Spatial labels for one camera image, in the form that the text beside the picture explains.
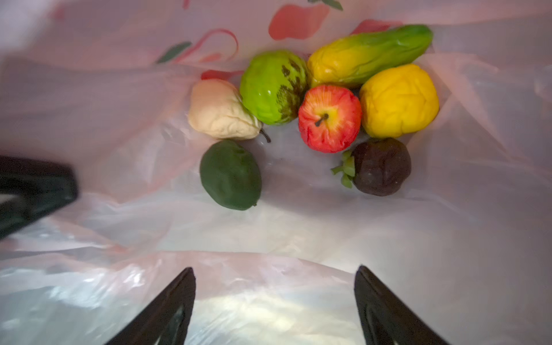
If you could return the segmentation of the pink printed plastic bag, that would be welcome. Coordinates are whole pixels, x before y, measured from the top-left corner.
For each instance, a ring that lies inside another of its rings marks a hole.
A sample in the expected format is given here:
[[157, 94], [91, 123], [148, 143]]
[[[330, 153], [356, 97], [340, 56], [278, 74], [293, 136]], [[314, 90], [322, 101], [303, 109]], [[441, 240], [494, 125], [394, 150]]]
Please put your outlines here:
[[[245, 143], [256, 207], [211, 200], [195, 83], [401, 24], [434, 33], [441, 111], [398, 193], [343, 187], [291, 122]], [[3, 1], [1, 153], [80, 187], [1, 242], [3, 344], [103, 344], [187, 267], [187, 344], [363, 344], [361, 265], [452, 344], [551, 343], [550, 1]]]

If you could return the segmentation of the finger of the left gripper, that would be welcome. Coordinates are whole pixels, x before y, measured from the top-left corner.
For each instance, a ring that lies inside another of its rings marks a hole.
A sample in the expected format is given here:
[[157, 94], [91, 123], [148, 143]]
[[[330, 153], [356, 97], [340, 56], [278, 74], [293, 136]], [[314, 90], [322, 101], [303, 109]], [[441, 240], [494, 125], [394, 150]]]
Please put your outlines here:
[[75, 202], [78, 181], [70, 165], [28, 158], [1, 157], [1, 238]]

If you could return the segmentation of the green speckled guava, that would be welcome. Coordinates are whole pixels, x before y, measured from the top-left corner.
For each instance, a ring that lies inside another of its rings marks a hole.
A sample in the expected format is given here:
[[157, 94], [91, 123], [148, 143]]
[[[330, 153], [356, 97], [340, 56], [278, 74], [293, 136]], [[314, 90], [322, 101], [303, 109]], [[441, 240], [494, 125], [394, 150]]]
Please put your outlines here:
[[273, 50], [254, 56], [239, 88], [244, 107], [262, 123], [271, 126], [296, 119], [307, 90], [306, 62], [289, 50]]

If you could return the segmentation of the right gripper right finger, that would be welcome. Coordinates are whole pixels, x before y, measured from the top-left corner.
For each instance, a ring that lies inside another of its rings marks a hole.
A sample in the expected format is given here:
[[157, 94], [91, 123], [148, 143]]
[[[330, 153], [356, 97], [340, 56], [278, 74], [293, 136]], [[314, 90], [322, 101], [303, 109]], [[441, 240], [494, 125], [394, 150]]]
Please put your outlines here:
[[356, 272], [354, 294], [368, 345], [448, 344], [366, 266]]

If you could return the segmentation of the red apple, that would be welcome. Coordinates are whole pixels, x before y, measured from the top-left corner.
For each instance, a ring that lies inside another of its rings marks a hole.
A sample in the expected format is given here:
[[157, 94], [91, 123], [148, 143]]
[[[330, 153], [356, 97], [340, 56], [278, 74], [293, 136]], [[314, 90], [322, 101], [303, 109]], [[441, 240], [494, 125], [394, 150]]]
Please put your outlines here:
[[298, 128], [305, 144], [323, 153], [351, 146], [362, 121], [360, 100], [344, 87], [321, 85], [310, 89], [298, 111]]

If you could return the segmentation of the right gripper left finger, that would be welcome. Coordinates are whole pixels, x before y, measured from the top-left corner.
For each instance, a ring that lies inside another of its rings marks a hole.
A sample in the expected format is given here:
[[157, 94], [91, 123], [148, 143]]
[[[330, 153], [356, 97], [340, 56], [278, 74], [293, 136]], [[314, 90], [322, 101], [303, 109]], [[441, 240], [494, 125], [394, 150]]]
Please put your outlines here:
[[195, 296], [196, 277], [187, 267], [106, 345], [183, 344]]

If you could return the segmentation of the yellow round fruit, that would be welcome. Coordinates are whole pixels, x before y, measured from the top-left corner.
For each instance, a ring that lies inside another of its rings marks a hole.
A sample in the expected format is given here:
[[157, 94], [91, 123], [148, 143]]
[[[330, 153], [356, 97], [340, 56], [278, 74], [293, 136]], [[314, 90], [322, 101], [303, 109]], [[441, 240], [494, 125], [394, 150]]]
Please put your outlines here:
[[414, 64], [372, 76], [360, 89], [365, 132], [379, 139], [398, 138], [425, 129], [440, 109], [429, 74]]

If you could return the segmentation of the dark purple mangosteen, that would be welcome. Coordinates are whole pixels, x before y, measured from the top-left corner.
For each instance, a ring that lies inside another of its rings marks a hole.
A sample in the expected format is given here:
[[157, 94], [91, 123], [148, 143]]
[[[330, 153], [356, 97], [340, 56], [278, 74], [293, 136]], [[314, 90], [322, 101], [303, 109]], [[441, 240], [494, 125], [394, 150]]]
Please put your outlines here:
[[331, 171], [342, 174], [342, 185], [347, 188], [355, 187], [373, 196], [390, 196], [410, 176], [411, 156], [396, 139], [371, 138], [346, 151], [341, 164]]

